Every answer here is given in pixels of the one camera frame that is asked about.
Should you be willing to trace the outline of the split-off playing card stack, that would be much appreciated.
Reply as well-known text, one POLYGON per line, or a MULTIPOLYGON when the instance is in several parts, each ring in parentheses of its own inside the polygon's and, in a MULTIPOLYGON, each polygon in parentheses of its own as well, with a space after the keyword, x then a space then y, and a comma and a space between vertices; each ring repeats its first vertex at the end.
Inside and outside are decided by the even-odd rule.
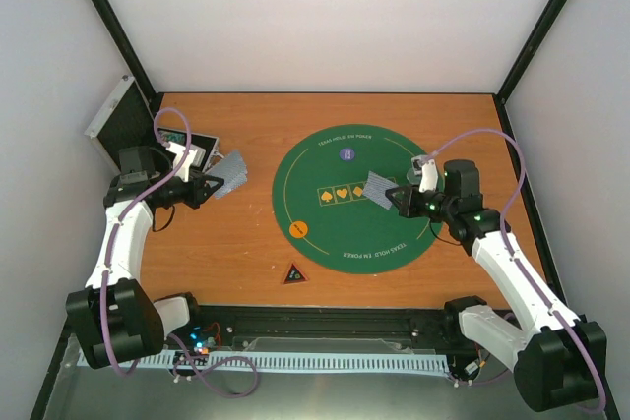
POLYGON ((386 196, 386 192, 397 187, 398 184, 396 182, 369 171, 362 196, 381 208, 389 210, 392 203, 386 196))

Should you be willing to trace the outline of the blue playing card deck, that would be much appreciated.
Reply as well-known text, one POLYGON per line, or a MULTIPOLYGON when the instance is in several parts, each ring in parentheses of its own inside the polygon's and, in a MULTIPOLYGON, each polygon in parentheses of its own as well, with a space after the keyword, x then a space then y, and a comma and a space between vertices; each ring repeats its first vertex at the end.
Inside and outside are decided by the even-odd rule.
POLYGON ((210 173, 223 180, 223 184, 214 193, 214 197, 220 199, 247 182, 248 170, 240 151, 234 150, 215 164, 210 173))

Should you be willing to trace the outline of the blue big blind button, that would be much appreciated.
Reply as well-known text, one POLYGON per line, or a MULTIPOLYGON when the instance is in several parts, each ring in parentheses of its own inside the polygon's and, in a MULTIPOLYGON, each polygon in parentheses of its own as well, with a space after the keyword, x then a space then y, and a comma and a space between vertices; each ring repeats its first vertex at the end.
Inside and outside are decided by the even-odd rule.
POLYGON ((339 152, 339 158, 343 162, 352 162, 355 160, 356 153, 352 148, 343 148, 339 152))

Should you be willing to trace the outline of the orange small blind button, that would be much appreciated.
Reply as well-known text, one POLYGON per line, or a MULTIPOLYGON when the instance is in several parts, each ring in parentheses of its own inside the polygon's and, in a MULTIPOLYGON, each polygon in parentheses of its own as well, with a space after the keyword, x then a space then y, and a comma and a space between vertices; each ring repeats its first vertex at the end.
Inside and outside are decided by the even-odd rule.
POLYGON ((309 233, 309 227, 305 221, 296 220, 289 225, 288 233, 291 238, 304 239, 309 233))

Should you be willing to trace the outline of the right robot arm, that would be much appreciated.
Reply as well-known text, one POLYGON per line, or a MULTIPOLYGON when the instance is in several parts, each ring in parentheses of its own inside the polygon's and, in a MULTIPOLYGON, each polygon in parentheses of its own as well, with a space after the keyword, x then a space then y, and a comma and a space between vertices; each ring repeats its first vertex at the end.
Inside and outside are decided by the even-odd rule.
POLYGON ((452 303, 457 330, 512 373, 531 410, 596 400, 594 411, 603 412, 605 333, 553 294, 505 218, 484 205, 475 164, 450 160, 439 172, 433 159, 420 155, 412 159, 411 171, 413 181, 386 191, 386 197, 402 217, 445 224, 450 236, 490 275, 516 318, 510 323, 472 297, 457 299, 452 303))

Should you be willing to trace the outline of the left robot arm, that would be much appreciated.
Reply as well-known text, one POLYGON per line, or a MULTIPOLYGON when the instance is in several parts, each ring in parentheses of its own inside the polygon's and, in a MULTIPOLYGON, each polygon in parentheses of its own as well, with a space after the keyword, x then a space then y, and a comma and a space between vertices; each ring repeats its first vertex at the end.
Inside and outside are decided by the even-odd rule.
POLYGON ((158 170, 151 147, 120 151, 120 172, 103 199, 106 229, 94 271, 84 289, 66 299, 68 322, 94 369, 119 369, 158 354, 171 333, 190 344, 205 331, 191 293, 152 301, 140 283, 156 211, 178 204, 196 209, 224 182, 193 170, 197 150, 192 147, 169 142, 165 148, 165 171, 158 170))

